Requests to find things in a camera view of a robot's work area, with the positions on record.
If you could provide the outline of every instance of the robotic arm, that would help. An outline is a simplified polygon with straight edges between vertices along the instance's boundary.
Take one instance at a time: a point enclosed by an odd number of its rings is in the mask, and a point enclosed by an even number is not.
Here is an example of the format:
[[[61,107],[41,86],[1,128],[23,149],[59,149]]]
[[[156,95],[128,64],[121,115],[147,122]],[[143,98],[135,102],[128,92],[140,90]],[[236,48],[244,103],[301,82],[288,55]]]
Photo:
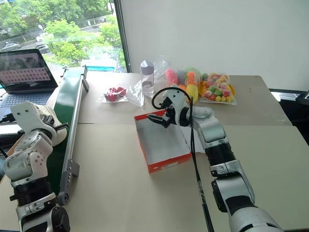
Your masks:
[[[169,89],[160,104],[166,109],[163,117],[148,115],[154,123],[167,128],[171,123],[189,126],[190,111],[186,96],[177,89]],[[192,125],[208,157],[213,195],[221,212],[228,213],[231,232],[282,232],[274,219],[254,205],[254,192],[240,161],[231,150],[225,131],[208,107],[193,107]]]
[[[25,101],[11,107],[18,125],[25,132],[15,143],[14,152],[4,163],[11,180],[21,232],[69,232],[69,217],[63,207],[56,205],[47,178],[46,161],[53,146],[67,135],[53,109]]]

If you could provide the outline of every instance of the red box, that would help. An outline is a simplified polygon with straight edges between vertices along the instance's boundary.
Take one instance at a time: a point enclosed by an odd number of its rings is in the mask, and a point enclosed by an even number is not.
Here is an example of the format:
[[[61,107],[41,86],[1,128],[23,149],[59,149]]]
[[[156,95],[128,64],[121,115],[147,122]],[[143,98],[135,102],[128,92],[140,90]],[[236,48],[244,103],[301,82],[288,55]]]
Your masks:
[[[162,116],[165,110],[154,112]],[[156,124],[147,115],[135,116],[136,130],[149,173],[187,162],[191,158],[190,148],[179,126],[168,128]]]

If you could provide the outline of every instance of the window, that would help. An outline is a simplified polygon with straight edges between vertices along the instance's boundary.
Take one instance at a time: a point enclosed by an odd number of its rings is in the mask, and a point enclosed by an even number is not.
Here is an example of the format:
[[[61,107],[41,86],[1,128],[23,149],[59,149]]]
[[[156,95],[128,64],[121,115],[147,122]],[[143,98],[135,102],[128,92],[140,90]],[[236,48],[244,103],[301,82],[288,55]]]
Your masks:
[[[1,51],[32,48],[51,71],[127,72],[113,0],[0,1]]]

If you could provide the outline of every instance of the laptop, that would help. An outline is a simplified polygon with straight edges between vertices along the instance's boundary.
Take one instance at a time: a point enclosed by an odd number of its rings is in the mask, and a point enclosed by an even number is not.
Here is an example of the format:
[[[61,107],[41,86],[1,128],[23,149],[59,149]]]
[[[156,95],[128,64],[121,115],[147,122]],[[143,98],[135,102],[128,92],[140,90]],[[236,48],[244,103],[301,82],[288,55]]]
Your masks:
[[[58,86],[38,49],[1,52],[0,85],[8,93],[0,101],[0,120],[14,104],[46,104]]]

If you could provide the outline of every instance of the beige tabletop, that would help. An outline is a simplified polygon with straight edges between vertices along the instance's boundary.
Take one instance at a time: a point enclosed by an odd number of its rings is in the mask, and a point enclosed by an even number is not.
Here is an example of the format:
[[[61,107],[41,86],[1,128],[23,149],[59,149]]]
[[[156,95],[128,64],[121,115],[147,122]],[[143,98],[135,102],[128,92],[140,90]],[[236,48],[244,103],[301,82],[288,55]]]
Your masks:
[[[309,228],[309,148],[292,126],[225,126],[254,189],[256,205],[285,230]],[[81,165],[66,206],[73,232],[206,231],[192,161],[148,174],[132,124],[79,124]],[[207,158],[197,156],[215,231],[229,231],[215,204]],[[18,229],[8,178],[0,184],[0,228]]]
[[[88,72],[90,91],[82,100],[79,123],[134,124],[134,116],[155,111],[147,97],[142,108],[128,102],[96,102],[104,89],[133,86],[139,79],[136,73]],[[291,125],[260,76],[231,76],[231,83],[236,89],[237,105],[201,104],[213,108],[223,125]]]

